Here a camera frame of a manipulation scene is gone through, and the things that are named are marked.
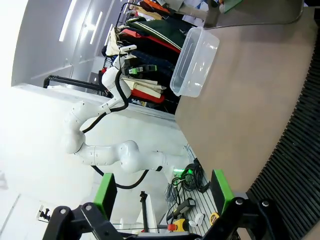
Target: plastic bin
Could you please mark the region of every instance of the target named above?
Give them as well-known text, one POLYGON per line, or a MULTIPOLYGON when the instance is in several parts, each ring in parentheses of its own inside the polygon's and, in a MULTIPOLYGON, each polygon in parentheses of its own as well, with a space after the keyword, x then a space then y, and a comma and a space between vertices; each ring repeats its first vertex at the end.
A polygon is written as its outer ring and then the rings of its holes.
POLYGON ((202 27, 189 30, 170 82, 175 95, 199 96, 218 46, 219 39, 202 27))

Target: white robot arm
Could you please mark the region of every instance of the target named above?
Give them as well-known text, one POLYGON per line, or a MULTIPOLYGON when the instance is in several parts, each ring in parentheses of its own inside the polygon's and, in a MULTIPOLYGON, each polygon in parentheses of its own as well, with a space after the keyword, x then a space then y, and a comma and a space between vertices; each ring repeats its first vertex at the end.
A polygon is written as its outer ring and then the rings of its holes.
POLYGON ((137 143, 132 140, 110 146, 90 146, 86 145, 85 134, 80 131, 80 127, 88 119, 103 117, 127 107, 115 106, 118 103, 125 102, 123 97, 126 100, 131 95, 129 86, 120 79, 120 62, 124 63, 125 59, 132 57, 130 54, 118 56, 113 66, 108 68, 102 76, 102 84, 113 94, 112 99, 100 106, 81 101, 72 107, 64 120, 65 129, 62 144, 66 153, 78 155, 81 157, 83 164, 103 166, 120 161, 121 167, 128 173, 135 173, 140 170, 156 170, 161 166, 168 181, 171 182, 174 168, 182 169, 188 164, 185 156, 169 155, 159 151, 141 153, 137 143))

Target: tan table surface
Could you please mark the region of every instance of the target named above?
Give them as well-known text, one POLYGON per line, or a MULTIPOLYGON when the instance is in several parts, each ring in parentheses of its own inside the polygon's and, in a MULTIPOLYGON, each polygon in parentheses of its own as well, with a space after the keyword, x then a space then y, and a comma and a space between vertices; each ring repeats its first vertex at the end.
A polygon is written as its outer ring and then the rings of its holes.
POLYGON ((206 174, 223 169, 235 192, 250 188, 296 105, 314 49, 313 12, 288 25, 208 30, 220 40, 215 59, 200 96, 182 96, 175 119, 206 174))

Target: green bracket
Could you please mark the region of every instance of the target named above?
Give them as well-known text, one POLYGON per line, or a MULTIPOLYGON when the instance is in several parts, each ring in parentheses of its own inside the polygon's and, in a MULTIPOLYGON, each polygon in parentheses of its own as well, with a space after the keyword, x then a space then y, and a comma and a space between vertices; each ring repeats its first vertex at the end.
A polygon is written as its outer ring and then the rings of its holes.
POLYGON ((112 209, 117 196, 117 185, 113 173, 105 173, 93 203, 107 220, 110 220, 112 209))
POLYGON ((212 171, 210 188, 218 214, 221 216, 235 197, 221 169, 212 171))

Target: ceiling light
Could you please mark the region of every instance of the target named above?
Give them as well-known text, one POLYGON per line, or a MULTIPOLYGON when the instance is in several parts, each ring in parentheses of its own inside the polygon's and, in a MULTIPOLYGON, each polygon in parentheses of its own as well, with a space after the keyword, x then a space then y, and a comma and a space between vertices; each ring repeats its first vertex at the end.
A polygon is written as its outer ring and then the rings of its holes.
POLYGON ((62 26, 62 30, 61 30, 60 37, 59 37, 59 42, 63 42, 64 41, 64 38, 65 38, 65 35, 66 35, 66 31, 67 31, 67 28, 68 28, 68 25, 69 25, 69 22, 70 22, 70 18, 71 18, 72 12, 74 11, 76 2, 77 2, 77 0, 71 0, 70 6, 69 6, 69 10, 68 10, 68 12, 67 12, 67 14, 65 16, 65 20, 64 20, 64 23, 63 23, 63 26, 62 26))
POLYGON ((106 39, 105 39, 104 45, 107 45, 107 43, 108 43, 108 39, 109 39, 109 36, 110 36, 110 32, 111 32, 111 29, 112 29, 113 26, 114 26, 114 25, 111 23, 110 28, 109 28, 109 31, 108 31, 108 35, 106 36, 106 39))
POLYGON ((96 24, 95 24, 95 27, 94 27, 94 30, 93 30, 93 33, 92 33, 92 37, 91 37, 91 40, 90 40, 90 44, 92 44, 94 42, 94 38, 95 38, 96 31, 97 31, 97 28, 98 28, 98 25, 99 25, 101 17, 102 17, 102 11, 100 12, 100 14, 98 16, 98 20, 96 21, 96 24))
POLYGON ((88 24, 85 26, 88 30, 95 30, 96 26, 93 24, 88 24))

